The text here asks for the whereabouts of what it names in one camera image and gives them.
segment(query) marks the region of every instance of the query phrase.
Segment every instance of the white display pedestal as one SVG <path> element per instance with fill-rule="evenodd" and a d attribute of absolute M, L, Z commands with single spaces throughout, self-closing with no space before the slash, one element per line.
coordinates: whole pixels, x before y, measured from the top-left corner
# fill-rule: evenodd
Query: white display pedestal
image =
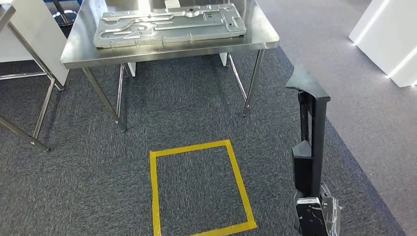
<path fill-rule="evenodd" d="M 68 70 L 60 63 L 66 38 L 42 0 L 9 1 L 16 9 L 10 22 L 35 50 L 36 54 L 65 85 Z M 13 33 L 4 28 L 0 34 L 0 62 L 32 60 Z"/>
<path fill-rule="evenodd" d="M 399 87 L 417 81 L 416 0 L 373 0 L 349 38 Z"/>

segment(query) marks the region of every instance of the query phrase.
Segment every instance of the stainless steel table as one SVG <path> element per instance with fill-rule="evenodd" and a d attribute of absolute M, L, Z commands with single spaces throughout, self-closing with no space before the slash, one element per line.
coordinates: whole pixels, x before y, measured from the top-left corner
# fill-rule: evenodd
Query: stainless steel table
<path fill-rule="evenodd" d="M 233 38 L 99 49 L 94 46 L 93 39 L 103 12 L 140 10 L 150 13 L 153 9 L 165 8 L 164 0 L 84 0 L 81 5 L 78 17 L 62 53 L 61 62 L 67 69 L 83 69 L 88 80 L 122 131 L 126 130 L 119 118 L 124 63 L 227 53 L 228 65 L 233 69 L 245 102 L 243 111 L 245 116 L 249 108 L 252 90 L 265 49 L 278 46 L 278 34 L 254 0 L 180 0 L 179 2 L 181 7 L 234 3 L 245 22 L 247 33 L 244 36 Z M 250 50 L 259 50 L 259 52 L 249 90 L 246 94 L 230 53 Z M 115 111 L 89 67 L 116 63 L 121 64 L 121 66 L 118 102 Z"/>

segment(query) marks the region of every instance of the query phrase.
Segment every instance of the table leg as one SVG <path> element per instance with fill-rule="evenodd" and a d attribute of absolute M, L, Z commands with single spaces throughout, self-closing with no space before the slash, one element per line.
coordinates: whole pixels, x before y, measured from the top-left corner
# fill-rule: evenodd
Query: table leg
<path fill-rule="evenodd" d="M 118 117 L 120 117 L 120 108 L 121 108 L 121 92 L 123 89 L 123 72 L 126 69 L 126 67 L 121 64 L 120 65 L 120 77 L 119 77 L 119 89 L 118 89 L 118 100 L 116 104 L 116 113 Z"/>
<path fill-rule="evenodd" d="M 51 99 L 52 89 L 54 89 L 55 80 L 51 81 L 49 85 L 48 92 L 46 92 L 46 97 L 43 102 L 42 108 L 40 110 L 38 122 L 36 123 L 35 131 L 33 132 L 33 137 L 37 139 L 39 137 L 40 128 L 42 127 L 43 120 L 45 118 L 46 110 L 48 109 L 49 100 Z"/>
<path fill-rule="evenodd" d="M 250 81 L 249 91 L 247 93 L 247 99 L 245 102 L 245 108 L 243 109 L 243 116 L 247 116 L 247 110 L 249 109 L 251 98 L 252 98 L 252 90 L 255 86 L 258 74 L 259 74 L 259 67 L 261 66 L 262 59 L 264 58 L 265 49 L 261 49 L 256 56 L 255 68 L 253 69 L 252 73 L 252 80 Z"/>
<path fill-rule="evenodd" d="M 68 25 L 70 24 L 68 18 L 65 15 L 64 9 L 62 8 L 60 2 L 58 0 L 52 0 L 52 2 L 54 3 L 55 7 L 57 8 L 57 11 L 60 13 L 62 20 L 64 21 L 64 25 Z"/>
<path fill-rule="evenodd" d="M 0 124 L 6 126 L 11 131 L 15 132 L 17 135 L 19 135 L 23 140 L 27 141 L 28 143 L 34 145 L 37 148 L 42 149 L 43 151 L 48 151 L 49 147 L 45 146 L 43 143 L 39 142 L 37 139 L 31 137 L 29 134 L 24 132 L 19 127 L 15 126 L 10 121 L 6 120 L 4 117 L 0 116 Z"/>
<path fill-rule="evenodd" d="M 84 71 L 85 75 L 87 76 L 87 79 L 89 80 L 90 84 L 93 86 L 94 90 L 96 91 L 97 95 L 100 97 L 101 101 L 104 103 L 104 106 L 110 112 L 110 115 L 113 117 L 116 124 L 118 124 L 119 129 L 122 132 L 126 131 L 126 126 L 121 122 L 121 120 L 120 120 L 119 116 L 117 115 L 115 109 L 110 104 L 109 99 L 107 99 L 106 94 L 104 94 L 103 89 L 101 88 L 100 84 L 98 83 L 98 81 L 94 77 L 90 68 L 88 68 L 88 67 L 83 68 L 83 71 Z"/>

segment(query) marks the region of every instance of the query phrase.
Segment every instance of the chrome frame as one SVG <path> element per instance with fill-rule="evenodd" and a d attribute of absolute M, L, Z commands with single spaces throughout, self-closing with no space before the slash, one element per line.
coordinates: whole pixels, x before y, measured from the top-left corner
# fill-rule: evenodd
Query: chrome frame
<path fill-rule="evenodd" d="M 42 124 L 45 118 L 46 111 L 48 109 L 48 104 L 51 99 L 51 94 L 53 91 L 54 86 L 57 87 L 59 91 L 62 91 L 64 87 L 59 83 L 57 78 L 54 74 L 50 71 L 50 69 L 46 66 L 46 64 L 42 61 L 42 59 L 39 57 L 39 55 L 34 51 L 34 49 L 29 45 L 29 43 L 23 38 L 23 36 L 17 31 L 17 29 L 13 26 L 11 22 L 8 23 L 8 28 L 12 31 L 12 33 L 16 36 L 16 38 L 19 40 L 19 42 L 26 48 L 26 50 L 30 53 L 30 55 L 33 57 L 33 60 L 36 62 L 36 64 L 41 68 L 42 72 L 32 72 L 32 73 L 21 73 L 21 74 L 11 74 L 11 75 L 4 75 L 0 76 L 0 80 L 7 80 L 7 79 L 16 79 L 16 78 L 26 78 L 26 77 L 34 77 L 34 76 L 43 76 L 46 75 L 50 79 L 51 83 L 48 87 L 48 91 L 46 93 L 45 100 L 43 102 L 38 121 L 36 123 L 35 131 L 33 132 L 33 135 L 27 134 L 25 131 L 20 129 L 18 126 L 13 124 L 12 122 L 8 121 L 6 118 L 0 116 L 0 124 L 6 126 L 8 129 L 10 129 L 12 132 L 19 135 L 20 138 L 25 140 L 26 142 L 32 144 L 33 146 L 43 150 L 48 151 L 49 147 L 47 147 L 45 144 L 41 143 L 38 140 L 39 132 L 42 128 Z"/>
<path fill-rule="evenodd" d="M 233 74 L 235 75 L 235 78 L 236 78 L 236 81 L 238 83 L 240 92 L 242 93 L 243 100 L 245 101 L 245 107 L 243 109 L 243 116 L 244 117 L 248 115 L 248 110 L 250 108 L 250 102 L 252 101 L 252 90 L 256 86 L 256 80 L 257 80 L 258 74 L 259 74 L 259 67 L 261 66 L 262 59 L 264 58 L 264 54 L 265 54 L 265 49 L 261 49 L 261 50 L 258 51 L 258 55 L 256 56 L 256 61 L 255 61 L 255 67 L 254 67 L 253 73 L 252 73 L 252 79 L 251 79 L 250 85 L 249 85 L 249 90 L 248 90 L 248 93 L 246 94 L 245 88 L 242 85 L 242 81 L 240 81 L 238 71 L 236 70 L 235 63 L 233 62 L 232 55 L 230 55 L 230 53 L 227 53 L 226 66 L 227 67 L 230 66 L 232 68 Z"/>

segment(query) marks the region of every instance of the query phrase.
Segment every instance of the yellow floor tape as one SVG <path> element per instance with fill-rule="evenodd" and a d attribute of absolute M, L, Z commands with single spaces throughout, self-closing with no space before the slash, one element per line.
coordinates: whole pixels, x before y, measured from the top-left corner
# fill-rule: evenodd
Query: yellow floor tape
<path fill-rule="evenodd" d="M 245 186 L 243 185 L 242 176 L 240 175 L 239 166 L 236 161 L 235 153 L 233 152 L 232 144 L 230 140 L 222 140 L 205 144 L 197 144 L 186 147 L 177 147 L 161 151 L 150 151 L 150 182 L 152 186 L 152 222 L 153 222 L 153 235 L 161 236 L 161 222 L 159 219 L 159 199 L 158 199 L 158 181 L 156 176 L 156 158 L 159 156 L 173 155 L 189 151 L 197 151 L 207 148 L 215 148 L 225 146 L 227 153 L 229 155 L 230 163 L 232 164 L 233 173 L 235 174 L 236 183 L 238 184 L 238 189 L 240 197 L 242 199 L 243 208 L 246 213 L 247 221 L 244 223 L 224 227 L 221 229 L 210 230 L 203 233 L 194 234 L 194 236 L 225 236 L 231 235 L 246 230 L 251 230 L 256 228 L 256 222 L 253 217 L 252 208 L 250 207 L 249 199 L 246 194 Z"/>

